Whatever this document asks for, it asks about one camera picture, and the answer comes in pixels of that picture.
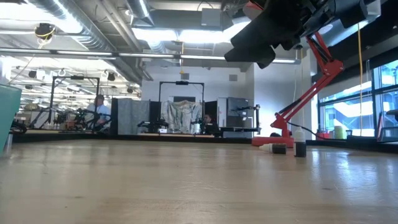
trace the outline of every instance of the wall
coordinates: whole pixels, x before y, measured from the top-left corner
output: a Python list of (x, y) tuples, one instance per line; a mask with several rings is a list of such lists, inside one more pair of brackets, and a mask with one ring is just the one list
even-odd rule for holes
[[(311, 76), (316, 74), (316, 70), (316, 60), (310, 51), (307, 51), (301, 65), (273, 63), (262, 70), (254, 65), (254, 104), (261, 106), (261, 136), (269, 136), (273, 132), (281, 134), (280, 129), (270, 127), (275, 121), (275, 113), (300, 98), (311, 87)], [(317, 130), (317, 121), (317, 97), (290, 120), (291, 123), (305, 126), (314, 132)], [(293, 133), (297, 129), (295, 126), (288, 128)], [(311, 133), (304, 132), (307, 139), (313, 138)]]
[[(142, 82), (142, 100), (159, 100), (159, 82), (180, 81), (180, 68), (178, 67), (147, 67), (147, 71), (154, 78), (153, 82)], [(184, 68), (185, 73), (190, 74), (190, 82), (205, 83), (205, 101), (215, 101), (223, 97), (246, 97), (245, 73), (238, 68), (211, 68), (201, 67)], [(238, 75), (237, 82), (230, 82), (229, 75)], [(163, 84), (161, 101), (167, 101), (171, 96), (194, 96), (196, 101), (201, 100), (201, 85), (176, 86), (175, 84)]]
[(294, 78), (298, 65), (270, 64), (260, 69), (254, 65), (254, 104), (260, 104), (261, 136), (281, 134), (280, 129), (270, 127), (275, 113), (293, 102)]

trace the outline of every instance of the person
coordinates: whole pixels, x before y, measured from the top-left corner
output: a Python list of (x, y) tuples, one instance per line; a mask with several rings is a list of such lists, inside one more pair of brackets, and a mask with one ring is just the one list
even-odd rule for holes
[(205, 134), (216, 134), (220, 131), (217, 123), (212, 120), (209, 114), (205, 115), (203, 122), (205, 124)]
[[(92, 103), (92, 104), (87, 106), (87, 110), (94, 111), (95, 110), (95, 104), (96, 104), (97, 105), (97, 111), (96, 111), (97, 113), (111, 115), (111, 109), (104, 105), (104, 100), (105, 100), (105, 98), (104, 98), (103, 95), (100, 95), (100, 94), (97, 95), (95, 100), (94, 100), (94, 103)], [(109, 119), (111, 119), (110, 116), (101, 115), (99, 117), (99, 120), (97, 120), (97, 124), (103, 124)]]

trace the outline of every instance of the teal object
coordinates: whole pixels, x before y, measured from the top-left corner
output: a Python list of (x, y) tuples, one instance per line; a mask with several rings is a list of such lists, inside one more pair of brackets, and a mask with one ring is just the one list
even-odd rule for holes
[(0, 85), (0, 151), (2, 151), (15, 113), (18, 112), (21, 103), (22, 90)]

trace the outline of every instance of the white shirt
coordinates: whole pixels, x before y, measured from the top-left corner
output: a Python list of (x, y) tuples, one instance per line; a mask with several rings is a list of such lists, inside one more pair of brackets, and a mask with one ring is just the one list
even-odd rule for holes
[[(87, 109), (90, 110), (90, 111), (94, 111), (94, 110), (95, 110), (95, 105), (94, 105), (94, 103), (88, 105)], [(109, 115), (111, 115), (111, 109), (109, 109), (109, 108), (108, 108), (107, 106), (105, 106), (105, 105), (99, 105), (99, 106), (97, 106), (97, 113), (109, 114)], [(109, 119), (111, 119), (111, 117), (110, 117), (110, 116), (103, 116), (103, 115), (101, 115), (100, 119), (109, 120)]]

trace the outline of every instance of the black frame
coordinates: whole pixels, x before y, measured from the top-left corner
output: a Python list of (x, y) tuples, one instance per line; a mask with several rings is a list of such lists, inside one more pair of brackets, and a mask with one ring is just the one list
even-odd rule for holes
[[(370, 68), (369, 67), (369, 62), (366, 63), (366, 68)], [(391, 85), (391, 86), (387, 86), (387, 87), (382, 87), (382, 88), (378, 88), (376, 89), (376, 85), (375, 85), (375, 75), (374, 72), (372, 70), (369, 69), (369, 71), (371, 72), (371, 82), (372, 82), (372, 90), (371, 91), (365, 91), (362, 92), (362, 97), (367, 97), (367, 96), (371, 96), (372, 97), (372, 101), (373, 101), (373, 126), (374, 126), (374, 137), (377, 137), (377, 111), (376, 111), (376, 95), (381, 95), (383, 93), (389, 93), (390, 91), (394, 91), (395, 89), (398, 89), (398, 84), (396, 85)], [(320, 99), (318, 99), (318, 128), (320, 129), (321, 127), (321, 116), (320, 116), (320, 108), (321, 106), (327, 106), (327, 105), (332, 105), (334, 103), (339, 103), (339, 102), (343, 102), (343, 101), (347, 101), (347, 100), (353, 100), (355, 98), (359, 98), (360, 97), (360, 93), (351, 95), (351, 96), (345, 96), (345, 97), (341, 97), (338, 98), (336, 100), (329, 100), (326, 102), (320, 102)]]
[[(195, 82), (185, 82), (185, 81), (176, 81), (176, 82), (159, 82), (159, 100), (158, 102), (161, 102), (160, 100), (160, 96), (162, 93), (162, 85), (164, 83), (170, 83), (170, 84), (176, 84), (176, 85), (201, 85), (202, 87), (202, 92), (201, 92), (201, 103), (202, 103), (202, 107), (201, 107), (201, 119), (204, 120), (205, 117), (205, 84), (204, 83), (195, 83)], [(158, 119), (160, 120), (162, 117), (162, 107), (160, 106), (160, 110), (159, 110), (159, 117)]]
[[(87, 79), (93, 79), (93, 80), (97, 80), (97, 86), (96, 86), (96, 95), (95, 97), (98, 96), (98, 93), (100, 92), (100, 78), (97, 77), (80, 77), (80, 76), (54, 76), (52, 77), (52, 85), (51, 85), (51, 98), (50, 98), (50, 111), (49, 111), (49, 117), (47, 118), (47, 122), (51, 122), (51, 115), (52, 115), (52, 106), (53, 106), (53, 102), (54, 102), (54, 89), (55, 87), (57, 87), (58, 85), (55, 84), (56, 79), (58, 78), (62, 78), (64, 81), (67, 78), (70, 78), (71, 80), (84, 80), (85, 78)], [(95, 106), (95, 111), (97, 111), (97, 105), (96, 103), (94, 103)]]

